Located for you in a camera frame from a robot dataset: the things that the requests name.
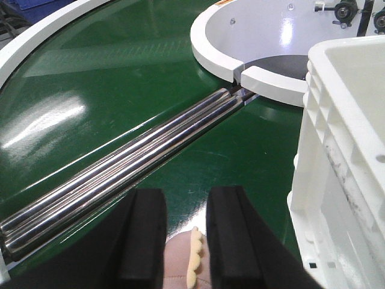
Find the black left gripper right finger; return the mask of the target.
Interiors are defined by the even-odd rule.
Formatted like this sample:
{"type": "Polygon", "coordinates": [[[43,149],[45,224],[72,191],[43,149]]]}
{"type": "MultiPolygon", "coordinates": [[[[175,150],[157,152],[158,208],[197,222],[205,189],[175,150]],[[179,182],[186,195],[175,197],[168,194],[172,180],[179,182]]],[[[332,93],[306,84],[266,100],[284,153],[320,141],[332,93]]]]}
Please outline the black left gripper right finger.
{"type": "Polygon", "coordinates": [[[241,186],[213,187],[206,209],[213,288],[320,288],[241,186]]]}

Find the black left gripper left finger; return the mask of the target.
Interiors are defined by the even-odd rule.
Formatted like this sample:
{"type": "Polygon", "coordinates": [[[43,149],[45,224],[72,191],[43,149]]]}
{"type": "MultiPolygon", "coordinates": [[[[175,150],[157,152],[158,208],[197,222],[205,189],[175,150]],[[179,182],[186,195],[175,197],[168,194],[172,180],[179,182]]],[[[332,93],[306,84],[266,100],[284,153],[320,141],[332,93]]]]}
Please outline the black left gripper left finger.
{"type": "Polygon", "coordinates": [[[167,207],[162,190],[129,192],[85,237],[3,288],[162,288],[167,207]]]}

